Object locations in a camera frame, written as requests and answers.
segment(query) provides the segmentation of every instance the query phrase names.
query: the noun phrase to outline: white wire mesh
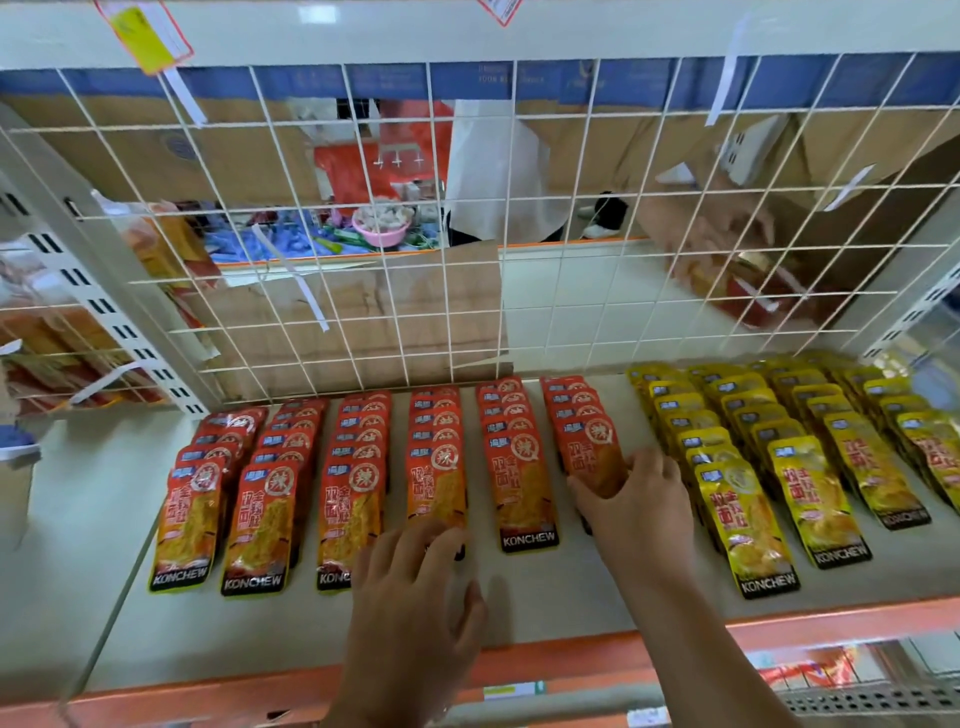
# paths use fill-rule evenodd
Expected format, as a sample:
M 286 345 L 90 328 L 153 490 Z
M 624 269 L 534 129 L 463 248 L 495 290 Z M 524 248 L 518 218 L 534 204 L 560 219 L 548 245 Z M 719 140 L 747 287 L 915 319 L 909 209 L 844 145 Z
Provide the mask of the white wire mesh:
M 872 281 L 880 270 L 895 263 L 897 255 L 907 253 L 912 233 L 952 190 L 960 187 L 960 172 L 956 172 L 956 165 L 949 170 L 950 175 L 946 179 L 934 179 L 926 173 L 914 174 L 921 157 L 943 142 L 939 134 L 954 121 L 953 115 L 960 101 L 960 96 L 954 93 L 950 95 L 951 101 L 942 104 L 904 103 L 900 98 L 903 93 L 901 82 L 909 79 L 910 84 L 916 83 L 911 74 L 916 70 L 914 63 L 917 58 L 917 54 L 904 55 L 901 61 L 891 66 L 893 70 L 886 83 L 882 88 L 878 86 L 875 89 L 878 102 L 874 106 L 837 103 L 837 85 L 855 83 L 844 78 L 845 61 L 850 57 L 838 56 L 825 66 L 825 73 L 812 87 L 809 104 L 781 108 L 755 108 L 751 94 L 755 79 L 759 78 L 768 59 L 750 59 L 742 72 L 735 98 L 728 99 L 719 112 L 715 133 L 718 148 L 713 151 L 706 182 L 699 186 L 675 185 L 664 188 L 663 184 L 653 184 L 654 178 L 663 171 L 658 168 L 660 154 L 664 145 L 670 143 L 664 141 L 667 138 L 665 130 L 681 122 L 699 123 L 702 117 L 706 117 L 705 109 L 689 108 L 684 100 L 674 104 L 675 88 L 682 77 L 684 63 L 701 61 L 696 59 L 674 59 L 669 62 L 669 73 L 663 79 L 663 101 L 658 106 L 621 109 L 615 105 L 602 105 L 598 101 L 598 89 L 606 83 L 603 80 L 606 65 L 617 61 L 579 61 L 580 105 L 555 104 L 549 112 L 541 112 L 536 104 L 526 104 L 523 95 L 518 95 L 521 76 L 527 74 L 524 78 L 529 78 L 531 71 L 529 68 L 523 70 L 519 61 L 510 61 L 500 64 L 502 67 L 498 66 L 499 70 L 496 71 L 501 74 L 501 81 L 506 80 L 504 95 L 509 112 L 504 112 L 505 107 L 501 106 L 492 112 L 471 116 L 461 113 L 456 102 L 447 104 L 442 98 L 436 98 L 437 64 L 425 63 L 421 67 L 425 96 L 411 97 L 411 100 L 425 102 L 425 106 L 421 103 L 418 107 L 405 108 L 401 104 L 401 109 L 419 110 L 391 118 L 383 117 L 380 111 L 382 100 L 368 100 L 371 93 L 364 85 L 363 67 L 346 64 L 329 66 L 324 67 L 326 71 L 342 80 L 348 112 L 339 112 L 339 118 L 325 118 L 321 122 L 293 117 L 285 112 L 278 113 L 276 97 L 272 91 L 268 93 L 270 89 L 265 86 L 267 77 L 263 75 L 263 69 L 248 66 L 233 70 L 247 77 L 246 83 L 252 89 L 256 111 L 237 113 L 232 118 L 225 113 L 208 112 L 210 121 L 203 125 L 186 118 L 163 80 L 156 83 L 160 92 L 158 97 L 165 100 L 169 107 L 165 112 L 158 112 L 150 119 L 137 118 L 134 114 L 125 119 L 134 123 L 114 123 L 116 119 L 110 118 L 98 96 L 79 92 L 76 84 L 71 82 L 72 78 L 76 78 L 71 75 L 75 72 L 57 70 L 56 75 L 63 90 L 79 110 L 79 115 L 74 110 L 65 111 L 62 124 L 57 125 L 49 123 L 50 116 L 47 114 L 30 129 L 10 129 L 7 133 L 14 143 L 23 134 L 41 134 L 51 143 L 58 140 L 66 143 L 64 140 L 67 137 L 79 134 L 93 144 L 102 145 L 111 163 L 117 167 L 119 176 L 129 186 L 132 199 L 143 205 L 154 200 L 146 199 L 141 192 L 140 182 L 146 173 L 137 168 L 138 160 L 124 151 L 126 146 L 123 140 L 133 138 L 125 135 L 152 134 L 158 138 L 172 138 L 163 135 L 182 134 L 187 152 L 195 159 L 202 173 L 200 177 L 209 188 L 207 202 L 216 203 L 215 208 L 205 209 L 202 214 L 222 216 L 247 261 L 223 264 L 219 275 L 196 275 L 160 223 L 164 217 L 194 218 L 198 212 L 195 209 L 151 211 L 149 217 L 156 223 L 163 244 L 180 263 L 183 276 L 144 277 L 126 283 L 192 286 L 200 302 L 208 309 L 203 332 L 215 337 L 220 342 L 218 346 L 221 350 L 219 358 L 199 366 L 198 371 L 216 379 L 221 385 L 225 377 L 242 377 L 245 382 L 243 386 L 228 387 L 228 400 L 277 400 L 305 393 L 347 392 L 377 386 L 468 382 L 500 376 L 501 370 L 508 367 L 530 373 L 546 370 L 587 371 L 622 367 L 634 359 L 794 352 L 811 346 L 843 348 L 861 328 L 838 326 L 840 314 L 853 300 L 873 297 L 879 316 L 897 300 L 909 281 L 884 289 L 877 289 Z M 293 72 L 321 71 L 304 67 Z M 399 102 L 404 101 L 402 92 L 387 96 Z M 11 95 L 0 93 L 0 98 L 10 101 Z M 200 100 L 201 106 L 206 108 L 206 99 L 201 97 Z M 222 107 L 215 107 L 210 102 L 209 108 Z M 365 110 L 363 115 L 358 113 L 359 109 Z M 869 178 L 851 186 L 850 175 L 845 176 L 844 173 L 850 172 L 847 170 L 848 163 L 862 144 L 869 140 L 876 147 L 876 140 L 872 138 L 875 122 L 895 116 L 906 118 L 905 114 L 908 113 L 920 116 L 935 114 L 938 121 L 924 127 L 926 134 L 923 142 L 905 155 L 904 163 L 891 175 L 883 180 Z M 792 130 L 789 139 L 784 138 L 785 151 L 780 150 L 780 157 L 770 162 L 772 174 L 762 183 L 747 182 L 734 189 L 716 189 L 711 183 L 715 175 L 727 174 L 724 152 L 735 137 L 742 135 L 738 134 L 742 128 L 740 122 L 775 114 L 797 115 L 798 127 Z M 813 120 L 851 118 L 852 114 L 863 114 L 866 121 L 848 140 L 829 178 L 809 184 L 796 183 L 795 177 L 781 180 L 781 174 L 793 155 L 810 143 L 805 136 L 808 123 Z M 492 130 L 500 125 L 500 129 L 506 130 L 502 135 L 505 143 L 488 150 L 485 156 L 457 159 L 457 145 L 453 143 L 451 147 L 448 127 L 452 128 L 451 134 L 455 136 L 461 130 L 459 125 L 465 121 L 475 129 Z M 644 154 L 638 164 L 636 182 L 629 188 L 623 184 L 611 184 L 608 189 L 601 189 L 593 179 L 584 184 L 586 168 L 593 163 L 591 154 L 597 139 L 614 129 L 605 125 L 623 121 L 651 125 L 652 143 L 649 153 Z M 571 147 L 571 176 L 561 181 L 566 186 L 565 194 L 557 193 L 557 189 L 564 187 L 564 184 L 552 184 L 556 182 L 552 179 L 552 186 L 543 185 L 539 194 L 528 194 L 527 187 L 516 173 L 518 155 L 526 154 L 522 147 L 520 151 L 517 148 L 517 134 L 528 132 L 532 123 L 540 124 L 541 129 L 559 130 L 561 125 L 570 125 L 569 129 L 574 130 L 571 138 L 575 137 L 576 143 Z M 318 246 L 311 245 L 306 255 L 295 256 L 292 262 L 301 275 L 309 278 L 312 274 L 317 275 L 317 282 L 310 285 L 323 299 L 324 314 L 329 319 L 331 331 L 320 333 L 316 320 L 291 317 L 288 312 L 290 301 L 282 300 L 277 295 L 281 289 L 275 286 L 277 282 L 289 282 L 290 274 L 275 259 L 254 255 L 254 251 L 244 242 L 244 219 L 287 213 L 299 221 L 304 231 L 310 231 L 311 221 L 316 221 L 318 216 L 351 210 L 363 204 L 376 207 L 376 188 L 385 160 L 378 158 L 374 162 L 369 158 L 371 139 L 382 139 L 387 130 L 390 133 L 409 132 L 416 125 L 427 130 L 425 141 L 420 141 L 420 145 L 425 147 L 420 149 L 420 154 L 429 157 L 431 168 L 424 169 L 422 180 L 416 182 L 420 190 L 427 190 L 422 199 L 406 200 L 404 204 L 416 210 L 432 210 L 431 214 L 440 228 L 437 237 L 442 241 L 439 252 L 435 254 L 436 259 L 424 257 L 416 251 L 397 253 L 382 248 L 364 255 L 321 255 Z M 359 162 L 355 172 L 362 176 L 364 189 L 360 199 L 327 198 L 318 203 L 313 190 L 304 196 L 304 183 L 298 171 L 301 168 L 300 160 L 291 157 L 291 147 L 287 143 L 289 137 L 282 135 L 298 133 L 306 128 L 339 134 L 341 139 L 348 140 L 348 146 L 355 147 Z M 231 155 L 229 164 L 225 163 L 220 158 L 222 146 L 217 145 L 222 144 L 226 137 L 217 139 L 217 136 L 239 131 L 264 134 L 269 147 L 276 154 L 273 161 L 278 162 L 277 189 L 282 188 L 282 194 L 277 193 L 276 204 L 270 201 L 269 204 L 252 205 L 250 200 L 233 199 L 234 185 L 230 172 L 240 170 L 247 173 L 250 170 L 241 168 L 245 164 L 249 166 L 251 162 L 244 159 L 244 150 L 238 149 Z M 307 143 L 304 136 L 304 152 L 310 154 L 311 144 L 315 143 Z M 550 154 L 556 153 L 555 149 L 549 151 Z M 446 168 L 442 162 L 444 154 L 448 157 Z M 482 165 L 495 166 L 499 170 L 497 174 L 502 173 L 502 184 L 491 185 L 487 190 L 481 189 L 480 194 L 474 194 L 476 189 L 469 194 L 451 192 L 447 175 L 454 161 L 465 165 L 468 173 Z M 397 168 L 399 163 L 400 156 L 396 153 Z M 317 172 L 312 155 L 309 166 L 314 173 Z M 265 170 L 264 179 L 268 177 Z M 272 182 L 265 182 L 265 190 L 269 184 Z M 172 190 L 177 188 L 176 181 L 171 181 L 170 185 Z M 746 224 L 737 231 L 732 249 L 717 251 L 719 272 L 704 281 L 702 289 L 691 291 L 678 284 L 674 273 L 696 265 L 703 257 L 702 250 L 688 249 L 687 240 L 694 230 L 700 210 L 723 200 L 723 196 L 728 194 L 754 195 L 756 206 L 747 217 Z M 823 212 L 822 208 L 838 194 L 859 195 L 861 199 L 869 200 L 869 204 L 860 205 L 857 209 L 861 210 L 861 214 L 838 228 L 842 232 L 836 235 L 812 237 L 804 234 L 808 227 L 813 227 L 824 216 L 833 214 Z M 788 195 L 806 195 L 813 202 L 803 209 L 802 219 L 794 226 L 792 234 L 787 236 L 788 241 L 784 244 L 782 240 L 787 238 L 779 236 L 777 244 L 766 251 L 774 263 L 761 277 L 759 285 L 753 290 L 747 289 L 743 295 L 732 295 L 725 287 L 726 281 L 733 267 L 739 264 L 742 258 L 740 253 L 749 247 L 746 244 L 748 230 L 754 225 L 760 206 Z M 912 219 L 904 222 L 902 234 L 890 238 L 878 237 L 875 218 L 882 218 L 896 201 L 903 199 L 903 195 L 925 195 L 926 204 Z M 265 191 L 264 199 L 268 196 L 269 192 Z M 637 211 L 641 201 L 657 198 L 687 198 L 693 205 L 693 213 L 685 221 L 683 238 L 674 250 L 664 250 L 658 242 L 635 232 L 635 227 L 640 227 Z M 579 206 L 604 199 L 617 199 L 626 206 L 623 225 L 609 239 L 585 240 L 575 212 Z M 565 212 L 555 242 L 518 239 L 514 230 L 516 219 L 527 209 L 549 204 L 560 206 Z M 449 235 L 447 216 L 455 206 L 459 206 L 459 209 L 476 206 L 474 209 L 494 210 L 494 258 L 462 260 L 452 254 L 456 248 L 448 248 L 443 244 Z M 852 204 L 847 202 L 839 210 L 853 215 L 848 212 L 852 208 Z M 114 216 L 88 215 L 84 219 L 114 219 Z M 374 216 L 373 219 L 374 232 L 380 234 L 378 218 Z M 952 238 L 923 243 L 924 247 L 942 249 L 944 252 L 954 244 Z M 767 286 L 777 266 L 796 259 L 797 255 L 805 255 L 810 259 L 819 256 L 823 262 L 807 277 L 803 292 L 776 294 L 776 298 L 789 311 L 787 315 L 779 317 L 769 326 L 752 325 L 751 317 L 769 300 Z M 849 266 L 841 265 L 841 261 L 849 260 L 851 255 L 860 255 L 869 261 L 861 266 L 863 270 L 857 271 L 855 277 L 848 275 Z M 460 266 L 473 267 L 460 269 Z M 451 284 L 454 272 L 460 270 L 481 279 L 493 269 L 499 273 L 501 288 L 492 305 L 463 307 L 451 302 L 460 293 Z M 420 305 L 423 301 L 417 299 L 417 281 L 421 276 L 430 275 L 431 270 L 438 274 L 441 286 L 438 290 L 442 290 L 442 294 L 431 302 L 432 305 Z M 336 296 L 324 294 L 335 289 L 342 281 L 361 276 L 382 281 L 385 300 L 377 302 L 378 308 L 359 312 L 349 306 L 341 308 Z M 843 283 L 840 288 L 835 284 L 838 278 Z M 264 315 L 256 320 L 238 320 L 216 304 L 219 296 L 216 291 L 245 285 L 262 301 Z M 794 315 L 796 311 L 812 304 L 827 313 L 816 319 Z M 731 313 L 722 313 L 718 307 Z M 495 334 L 490 332 L 480 346 L 458 339 L 462 338 L 461 334 L 466 328 L 478 326 L 476 322 L 485 316 L 493 321 Z M 385 332 L 385 339 L 377 349 L 362 341 L 358 344 L 355 334 L 361 324 L 373 322 L 381 322 L 389 329 L 379 329 Z M 430 338 L 424 345 L 418 338 L 419 327 L 432 327 L 435 323 L 445 333 Z M 169 335 L 175 341 L 179 340 L 178 337 L 195 336 L 196 333 L 195 328 L 187 325 L 169 330 Z M 317 348 L 312 344 L 304 344 L 318 337 L 342 340 L 341 351 L 335 354 L 320 351 L 318 355 Z M 274 347 L 273 342 L 280 342 L 282 346 Z M 384 372 L 388 370 L 393 373 L 387 376 Z M 278 377 L 282 379 L 281 383 L 277 382 Z

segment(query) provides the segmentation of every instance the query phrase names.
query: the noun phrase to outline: sneaker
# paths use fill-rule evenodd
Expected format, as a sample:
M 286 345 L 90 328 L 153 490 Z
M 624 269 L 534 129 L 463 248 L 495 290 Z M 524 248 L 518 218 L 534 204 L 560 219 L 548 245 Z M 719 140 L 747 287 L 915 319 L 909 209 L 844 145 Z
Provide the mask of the sneaker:
M 610 228 L 604 228 L 600 225 L 587 225 L 584 228 L 584 237 L 589 240 L 596 240 L 601 237 L 616 237 L 620 231 L 612 231 Z

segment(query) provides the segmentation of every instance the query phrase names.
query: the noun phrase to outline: forearm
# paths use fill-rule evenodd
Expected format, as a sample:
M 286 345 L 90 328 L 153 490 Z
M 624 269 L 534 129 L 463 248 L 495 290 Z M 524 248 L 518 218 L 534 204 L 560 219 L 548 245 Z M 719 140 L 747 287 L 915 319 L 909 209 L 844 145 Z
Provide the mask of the forearm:
M 700 591 L 681 581 L 621 585 L 678 728 L 796 725 Z

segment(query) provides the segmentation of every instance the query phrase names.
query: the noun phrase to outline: person's arm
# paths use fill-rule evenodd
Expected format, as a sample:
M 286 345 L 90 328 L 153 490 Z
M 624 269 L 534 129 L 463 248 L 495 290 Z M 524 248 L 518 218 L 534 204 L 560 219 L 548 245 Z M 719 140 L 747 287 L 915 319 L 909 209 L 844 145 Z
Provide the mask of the person's arm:
M 680 469 L 659 449 L 633 456 L 614 497 L 569 485 L 650 653 L 677 728 L 797 725 L 698 589 L 693 515 Z
M 419 517 L 357 557 L 347 657 L 324 728 L 422 728 L 449 705 L 487 623 L 476 581 L 456 628 L 446 619 L 446 587 L 466 538 Z

